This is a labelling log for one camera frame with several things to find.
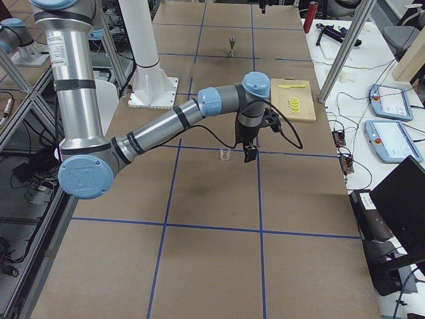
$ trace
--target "blue joint cap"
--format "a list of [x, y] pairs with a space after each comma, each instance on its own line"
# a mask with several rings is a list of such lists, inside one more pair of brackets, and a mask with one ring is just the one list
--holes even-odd
[[104, 30], [103, 29], [97, 29], [93, 30], [88, 35], [89, 40], [102, 40], [102, 37], [104, 36]]
[[64, 160], [58, 178], [67, 194], [75, 198], [93, 199], [111, 188], [114, 173], [105, 161], [96, 156], [75, 155]]
[[249, 94], [259, 98], [270, 96], [270, 79], [261, 72], [249, 72], [242, 80], [242, 86]]
[[198, 92], [198, 103], [204, 117], [216, 116], [221, 111], [221, 96], [216, 88], [204, 88]]
[[63, 10], [75, 5], [78, 0], [29, 0], [43, 10]]
[[18, 18], [4, 19], [0, 23], [1, 25], [5, 27], [24, 27], [25, 26], [24, 22]]
[[6, 54], [11, 54], [13, 52], [13, 47], [8, 45], [6, 42], [3, 42], [2, 40], [0, 40], [0, 48], [2, 48]]

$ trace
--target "white sticker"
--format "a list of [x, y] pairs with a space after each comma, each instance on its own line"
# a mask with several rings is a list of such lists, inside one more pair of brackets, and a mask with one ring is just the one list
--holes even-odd
[[375, 204], [372, 202], [371, 196], [369, 193], [360, 193], [361, 202], [365, 206], [367, 211], [376, 209]]
[[47, 45], [50, 52], [50, 61], [52, 67], [67, 66], [68, 57], [66, 56], [65, 41], [63, 36], [47, 38]]

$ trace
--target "blue and white device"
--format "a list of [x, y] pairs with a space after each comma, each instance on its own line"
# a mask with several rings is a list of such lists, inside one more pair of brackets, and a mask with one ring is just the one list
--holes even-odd
[[407, 93], [401, 88], [375, 84], [369, 92], [369, 99], [377, 116], [402, 121], [413, 120]]
[[384, 163], [401, 163], [409, 155], [418, 162], [424, 160], [401, 121], [368, 120], [365, 133]]

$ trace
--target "chair seat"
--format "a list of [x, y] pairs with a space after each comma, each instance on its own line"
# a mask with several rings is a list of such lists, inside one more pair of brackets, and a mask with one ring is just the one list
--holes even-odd
[[418, 34], [419, 30], [415, 27], [392, 26], [382, 30], [385, 41], [397, 51], [406, 50], [412, 45]]

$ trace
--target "red cylinder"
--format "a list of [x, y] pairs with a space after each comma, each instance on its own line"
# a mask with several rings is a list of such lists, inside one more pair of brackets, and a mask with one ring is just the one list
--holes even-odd
[[308, 6], [307, 16], [304, 21], [304, 33], [310, 32], [311, 24], [317, 13], [317, 8], [319, 7], [319, 3], [312, 1]]

